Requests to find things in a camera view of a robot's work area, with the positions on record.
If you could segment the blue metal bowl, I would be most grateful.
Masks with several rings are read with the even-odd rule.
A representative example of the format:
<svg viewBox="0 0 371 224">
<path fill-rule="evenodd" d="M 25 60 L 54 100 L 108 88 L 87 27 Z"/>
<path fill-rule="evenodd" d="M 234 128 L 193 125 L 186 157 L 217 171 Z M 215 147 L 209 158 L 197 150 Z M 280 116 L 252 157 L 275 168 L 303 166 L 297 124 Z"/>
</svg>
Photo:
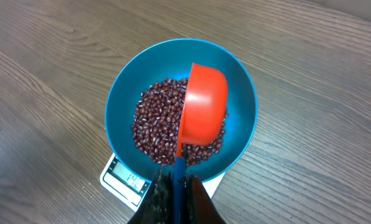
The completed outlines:
<svg viewBox="0 0 371 224">
<path fill-rule="evenodd" d="M 131 124 L 140 94 L 165 77 L 189 75 L 192 63 L 220 70 L 228 84 L 225 134 L 217 154 L 187 168 L 203 182 L 227 171 L 243 155 L 254 134 L 258 118 L 255 85 L 245 66 L 224 47 L 203 39 L 180 38 L 157 43 L 132 58 L 119 72 L 106 100 L 104 123 L 109 145 L 131 172 L 151 182 L 161 166 L 139 151 Z"/>
</svg>

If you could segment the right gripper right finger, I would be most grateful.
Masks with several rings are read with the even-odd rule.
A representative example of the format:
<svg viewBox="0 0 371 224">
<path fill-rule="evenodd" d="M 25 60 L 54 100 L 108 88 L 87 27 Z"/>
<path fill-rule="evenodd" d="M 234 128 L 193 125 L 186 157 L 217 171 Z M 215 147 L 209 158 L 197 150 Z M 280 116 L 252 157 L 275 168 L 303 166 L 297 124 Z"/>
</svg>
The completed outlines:
<svg viewBox="0 0 371 224">
<path fill-rule="evenodd" d="M 226 224 L 210 199 L 202 181 L 195 175 L 186 176 L 186 224 Z"/>
</svg>

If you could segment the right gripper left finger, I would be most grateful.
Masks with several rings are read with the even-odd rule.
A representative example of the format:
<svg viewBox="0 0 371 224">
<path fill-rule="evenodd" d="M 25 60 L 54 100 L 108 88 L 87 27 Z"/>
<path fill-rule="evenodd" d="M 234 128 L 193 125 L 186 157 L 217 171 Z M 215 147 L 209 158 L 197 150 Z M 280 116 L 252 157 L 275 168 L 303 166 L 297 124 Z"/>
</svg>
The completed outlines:
<svg viewBox="0 0 371 224">
<path fill-rule="evenodd" d="M 173 221 L 173 186 L 171 173 L 158 170 L 140 207 L 128 224 L 169 224 Z"/>
</svg>

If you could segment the red scoop blue handle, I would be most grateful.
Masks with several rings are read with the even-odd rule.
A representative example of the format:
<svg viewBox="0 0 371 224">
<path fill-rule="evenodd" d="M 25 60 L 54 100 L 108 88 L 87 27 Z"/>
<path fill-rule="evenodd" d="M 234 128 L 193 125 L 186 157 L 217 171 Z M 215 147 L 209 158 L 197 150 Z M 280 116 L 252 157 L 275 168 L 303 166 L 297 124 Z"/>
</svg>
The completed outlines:
<svg viewBox="0 0 371 224">
<path fill-rule="evenodd" d="M 183 218 L 186 161 L 182 156 L 183 144 L 208 145 L 218 135 L 227 102 L 227 81 L 219 70 L 193 63 L 186 87 L 178 129 L 173 173 L 173 223 Z"/>
</svg>

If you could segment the red beans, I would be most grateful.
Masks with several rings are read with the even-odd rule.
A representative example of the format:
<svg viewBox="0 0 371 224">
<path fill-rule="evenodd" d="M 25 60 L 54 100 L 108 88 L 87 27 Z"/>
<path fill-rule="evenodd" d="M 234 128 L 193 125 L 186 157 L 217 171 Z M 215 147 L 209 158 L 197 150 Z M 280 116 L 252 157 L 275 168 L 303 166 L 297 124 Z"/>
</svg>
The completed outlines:
<svg viewBox="0 0 371 224">
<path fill-rule="evenodd" d="M 131 125 L 135 147 L 161 166 L 175 162 L 187 78 L 165 78 L 140 94 Z"/>
</svg>

